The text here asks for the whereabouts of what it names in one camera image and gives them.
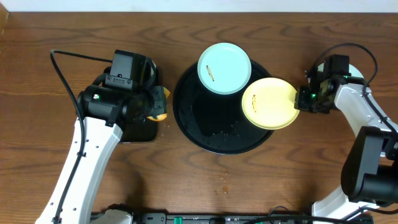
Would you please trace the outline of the yellow plate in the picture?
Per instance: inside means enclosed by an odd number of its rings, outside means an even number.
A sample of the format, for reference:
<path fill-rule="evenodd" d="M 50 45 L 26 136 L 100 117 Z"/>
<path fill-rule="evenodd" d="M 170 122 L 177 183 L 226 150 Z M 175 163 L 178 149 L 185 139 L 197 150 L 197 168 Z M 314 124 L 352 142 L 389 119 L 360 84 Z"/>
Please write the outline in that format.
<path fill-rule="evenodd" d="M 297 90 L 280 78 L 262 78 L 243 93 L 241 107 L 245 117 L 262 129 L 276 130 L 291 124 L 299 115 L 294 108 Z"/>

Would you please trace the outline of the green and yellow sponge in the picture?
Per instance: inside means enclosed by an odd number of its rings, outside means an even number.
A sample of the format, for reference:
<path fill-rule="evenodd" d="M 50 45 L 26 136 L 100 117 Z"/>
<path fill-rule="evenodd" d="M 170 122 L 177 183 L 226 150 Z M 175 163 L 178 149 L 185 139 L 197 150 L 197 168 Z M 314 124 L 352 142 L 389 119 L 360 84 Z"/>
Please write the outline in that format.
<path fill-rule="evenodd" d="M 167 98 L 170 95 L 170 91 L 168 89 L 166 89 L 166 87 L 164 87 L 164 86 L 162 86 L 162 91 L 163 91 L 163 95 L 164 95 L 165 103 L 166 103 L 167 102 Z M 164 113 L 156 114 L 156 115 L 153 115 L 153 116 L 148 116 L 147 118 L 152 120 L 152 121 L 158 122 L 158 121 L 164 120 L 166 117 L 167 117 L 167 112 L 165 111 Z"/>

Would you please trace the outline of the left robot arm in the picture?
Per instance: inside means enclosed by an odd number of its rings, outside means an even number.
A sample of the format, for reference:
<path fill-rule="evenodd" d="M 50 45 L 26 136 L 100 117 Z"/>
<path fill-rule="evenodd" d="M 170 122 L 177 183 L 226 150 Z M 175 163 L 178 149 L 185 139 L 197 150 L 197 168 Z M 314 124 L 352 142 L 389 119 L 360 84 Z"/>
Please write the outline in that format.
<path fill-rule="evenodd" d="M 57 63 L 55 71 L 76 109 L 73 141 L 52 196 L 37 223 L 132 223 L 133 215 L 92 209 L 106 165 L 120 142 L 150 142 L 167 116 L 169 91 L 149 57 L 116 50 L 101 75 L 75 96 Z"/>

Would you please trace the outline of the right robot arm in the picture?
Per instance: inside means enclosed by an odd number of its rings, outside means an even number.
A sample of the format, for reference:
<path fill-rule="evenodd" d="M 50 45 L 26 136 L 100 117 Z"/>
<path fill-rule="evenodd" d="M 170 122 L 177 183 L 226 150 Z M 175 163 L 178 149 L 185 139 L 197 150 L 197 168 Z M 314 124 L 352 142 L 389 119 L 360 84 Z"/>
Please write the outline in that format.
<path fill-rule="evenodd" d="M 315 217 L 354 220 L 362 212 L 397 203 L 397 125 L 373 98 L 346 55 L 331 55 L 307 74 L 295 108 L 310 113 L 339 110 L 356 136 L 341 171 L 341 184 L 312 205 Z"/>

